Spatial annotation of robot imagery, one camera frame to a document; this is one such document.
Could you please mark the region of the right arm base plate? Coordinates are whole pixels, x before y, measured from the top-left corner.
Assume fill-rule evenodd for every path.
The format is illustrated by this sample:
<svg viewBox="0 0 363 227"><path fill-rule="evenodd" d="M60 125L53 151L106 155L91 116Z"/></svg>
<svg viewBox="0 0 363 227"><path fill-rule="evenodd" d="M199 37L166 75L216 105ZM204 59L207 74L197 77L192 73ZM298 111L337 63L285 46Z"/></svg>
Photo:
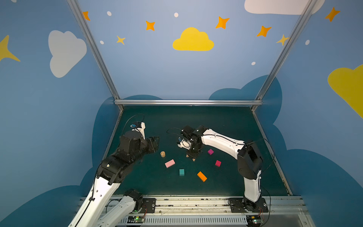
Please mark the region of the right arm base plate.
<svg viewBox="0 0 363 227"><path fill-rule="evenodd" d="M246 198L229 198L228 205L232 213L268 213L268 205L263 197L259 198L256 202Z"/></svg>

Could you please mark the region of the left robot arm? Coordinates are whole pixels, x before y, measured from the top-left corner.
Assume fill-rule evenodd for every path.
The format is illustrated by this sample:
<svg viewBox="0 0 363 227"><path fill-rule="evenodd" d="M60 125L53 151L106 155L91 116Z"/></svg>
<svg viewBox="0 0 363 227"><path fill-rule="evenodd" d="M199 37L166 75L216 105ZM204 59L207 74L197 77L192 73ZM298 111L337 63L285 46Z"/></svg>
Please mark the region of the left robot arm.
<svg viewBox="0 0 363 227"><path fill-rule="evenodd" d="M103 214L114 192L120 187L137 161L159 148L158 136L145 138L141 130L128 131L120 137L116 151L102 160L95 174L93 185L69 224L71 227L115 227L128 214L139 211L143 195L127 190L119 203Z"/></svg>

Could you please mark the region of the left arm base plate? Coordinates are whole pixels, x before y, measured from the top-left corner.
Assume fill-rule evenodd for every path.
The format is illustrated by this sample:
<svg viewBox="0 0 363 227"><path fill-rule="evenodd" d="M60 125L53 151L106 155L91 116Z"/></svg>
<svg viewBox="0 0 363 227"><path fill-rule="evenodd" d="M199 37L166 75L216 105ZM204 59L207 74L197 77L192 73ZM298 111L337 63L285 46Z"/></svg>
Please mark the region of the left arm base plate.
<svg viewBox="0 0 363 227"><path fill-rule="evenodd" d="M139 213L155 213L156 198L143 198L141 209Z"/></svg>

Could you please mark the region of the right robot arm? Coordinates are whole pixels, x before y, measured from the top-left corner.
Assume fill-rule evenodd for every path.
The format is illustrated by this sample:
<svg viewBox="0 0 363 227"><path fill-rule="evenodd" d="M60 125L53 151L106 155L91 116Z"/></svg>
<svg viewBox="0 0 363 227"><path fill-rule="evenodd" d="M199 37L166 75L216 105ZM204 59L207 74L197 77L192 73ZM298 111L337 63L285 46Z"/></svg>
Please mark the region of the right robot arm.
<svg viewBox="0 0 363 227"><path fill-rule="evenodd" d="M187 149L186 157L195 160L204 145L217 148L237 160L238 172L244 177L242 208L247 212L268 212L266 200L261 195L263 158L255 142L244 142L199 126L181 129L178 147Z"/></svg>

